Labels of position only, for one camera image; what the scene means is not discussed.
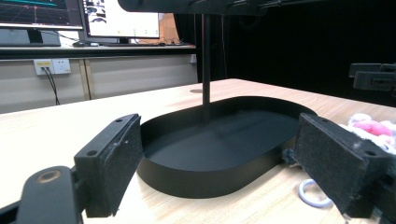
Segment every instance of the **power outlet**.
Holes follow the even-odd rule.
[[[39,59],[39,60],[33,60],[33,62],[35,64],[35,73],[38,76],[46,75],[47,73],[49,74],[50,72],[52,74],[55,73],[55,71],[53,70],[51,59]]]
[[[69,74],[70,62],[68,59],[52,59],[54,74]]]

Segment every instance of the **pink and white plush toy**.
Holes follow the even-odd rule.
[[[366,114],[355,114],[348,125],[341,125],[363,139],[370,139],[384,151],[396,155],[396,124],[389,120],[376,121]]]

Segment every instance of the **pink object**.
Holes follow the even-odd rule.
[[[392,136],[392,130],[390,128],[375,120],[358,121],[353,124],[353,127],[363,129],[367,133],[371,133],[376,136],[381,134]]]

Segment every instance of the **power cord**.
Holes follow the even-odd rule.
[[[43,70],[46,73],[47,78],[49,79],[49,83],[53,89],[53,93],[55,93],[55,104],[60,105],[61,103],[59,103],[58,92],[56,91],[55,81],[53,80],[53,76],[50,69],[48,67],[41,67],[41,70]]]

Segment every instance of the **light blue ring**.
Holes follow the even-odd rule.
[[[313,206],[313,207],[321,208],[321,207],[329,206],[329,205],[332,203],[332,200],[331,200],[330,198],[328,198],[328,197],[326,197],[326,199],[323,200],[323,201],[312,201],[311,199],[309,199],[308,197],[306,197],[305,192],[304,192],[305,187],[308,186],[308,185],[315,184],[315,183],[316,183],[316,182],[315,182],[315,180],[313,180],[313,179],[306,179],[305,181],[303,181],[303,182],[300,184],[299,188],[298,188],[298,195],[300,196],[300,198],[301,198],[305,203],[307,203],[307,204],[309,204],[309,205],[311,205],[311,206]]]

